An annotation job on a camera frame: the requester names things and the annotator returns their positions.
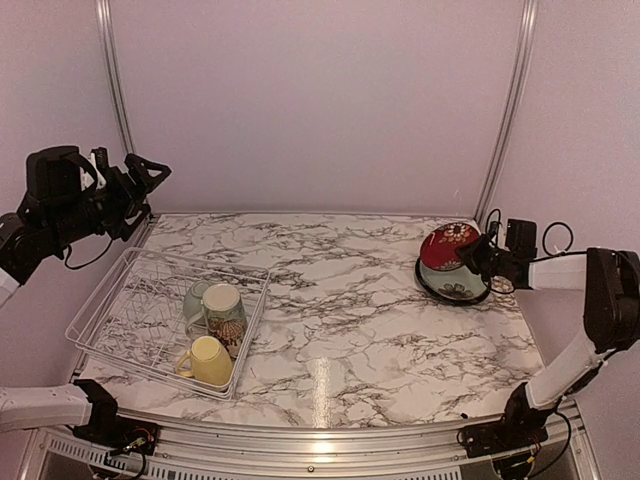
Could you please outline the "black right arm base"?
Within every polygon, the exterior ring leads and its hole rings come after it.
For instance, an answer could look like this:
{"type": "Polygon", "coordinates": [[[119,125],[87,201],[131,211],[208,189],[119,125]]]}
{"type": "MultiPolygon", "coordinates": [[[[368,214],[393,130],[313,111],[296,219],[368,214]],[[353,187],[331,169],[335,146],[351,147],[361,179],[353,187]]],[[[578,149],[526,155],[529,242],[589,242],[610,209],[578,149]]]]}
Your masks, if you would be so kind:
{"type": "Polygon", "coordinates": [[[456,439],[469,458],[534,446],[548,439],[545,424],[551,413],[532,410],[520,419],[503,414],[499,420],[461,428],[456,439]]]}

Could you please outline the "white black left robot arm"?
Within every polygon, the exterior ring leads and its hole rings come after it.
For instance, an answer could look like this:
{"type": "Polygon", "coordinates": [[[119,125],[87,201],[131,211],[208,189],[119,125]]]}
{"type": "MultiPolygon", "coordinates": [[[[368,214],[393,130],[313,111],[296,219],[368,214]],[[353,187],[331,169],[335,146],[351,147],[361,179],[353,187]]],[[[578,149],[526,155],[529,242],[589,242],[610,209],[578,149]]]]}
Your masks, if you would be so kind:
{"type": "MultiPolygon", "coordinates": [[[[75,243],[93,236],[128,241],[151,214],[148,196],[172,173],[169,166],[133,153],[123,167],[109,163],[106,149],[83,156],[62,145],[26,158],[26,192],[16,211],[1,217],[1,310],[20,336],[37,345],[58,326],[64,293],[45,291],[45,281],[28,281],[50,258],[67,261],[75,243]]],[[[153,430],[119,415],[114,397],[94,380],[58,386],[1,388],[4,432],[67,426],[75,436],[105,445],[151,439],[153,430]]]]}

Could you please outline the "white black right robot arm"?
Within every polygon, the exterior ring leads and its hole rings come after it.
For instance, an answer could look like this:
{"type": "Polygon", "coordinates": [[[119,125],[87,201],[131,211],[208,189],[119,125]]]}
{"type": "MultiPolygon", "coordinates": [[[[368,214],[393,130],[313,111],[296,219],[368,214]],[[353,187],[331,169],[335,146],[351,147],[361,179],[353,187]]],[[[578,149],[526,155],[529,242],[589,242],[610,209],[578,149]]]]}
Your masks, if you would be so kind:
{"type": "Polygon", "coordinates": [[[639,255],[630,250],[587,247],[556,253],[540,250],[535,222],[510,219],[503,240],[497,228],[456,250],[457,257],[484,281],[500,277],[516,290],[573,293],[572,335],[564,348],[510,395],[495,438],[515,448],[529,437],[561,400],[586,386],[602,365],[639,340],[639,255]]]}

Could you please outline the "red floral plate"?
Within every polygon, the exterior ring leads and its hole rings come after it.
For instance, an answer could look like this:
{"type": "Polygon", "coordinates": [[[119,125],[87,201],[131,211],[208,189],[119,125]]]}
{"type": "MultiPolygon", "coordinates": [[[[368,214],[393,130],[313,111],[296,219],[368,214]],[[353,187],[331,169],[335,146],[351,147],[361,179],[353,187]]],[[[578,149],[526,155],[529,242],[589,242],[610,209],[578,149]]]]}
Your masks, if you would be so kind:
{"type": "Polygon", "coordinates": [[[480,232],[473,225],[451,222],[433,230],[420,247],[419,260],[434,271],[446,272],[459,269],[463,262],[456,253],[460,247],[473,243],[480,232]]]}

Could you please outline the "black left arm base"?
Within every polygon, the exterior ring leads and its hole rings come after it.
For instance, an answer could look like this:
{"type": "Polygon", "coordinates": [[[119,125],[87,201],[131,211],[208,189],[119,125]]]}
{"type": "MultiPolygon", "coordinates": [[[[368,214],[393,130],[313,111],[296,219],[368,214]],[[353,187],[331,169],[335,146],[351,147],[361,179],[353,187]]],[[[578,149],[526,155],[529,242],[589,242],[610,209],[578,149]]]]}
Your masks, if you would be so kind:
{"type": "Polygon", "coordinates": [[[110,455],[142,453],[151,456],[158,440],[160,427],[156,423],[116,415],[113,418],[91,421],[88,425],[71,428],[76,438],[110,449],[110,455]]]}

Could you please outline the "pale green floral plate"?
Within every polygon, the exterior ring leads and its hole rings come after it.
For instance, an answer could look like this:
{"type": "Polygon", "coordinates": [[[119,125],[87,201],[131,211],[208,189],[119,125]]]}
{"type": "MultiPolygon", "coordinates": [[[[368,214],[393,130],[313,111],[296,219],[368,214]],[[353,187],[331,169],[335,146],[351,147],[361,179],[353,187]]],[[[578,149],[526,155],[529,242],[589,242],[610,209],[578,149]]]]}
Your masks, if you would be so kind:
{"type": "Polygon", "coordinates": [[[490,287],[466,266],[450,271],[433,270],[416,260],[417,283],[434,299],[456,306],[471,306],[484,301],[490,287]]]}

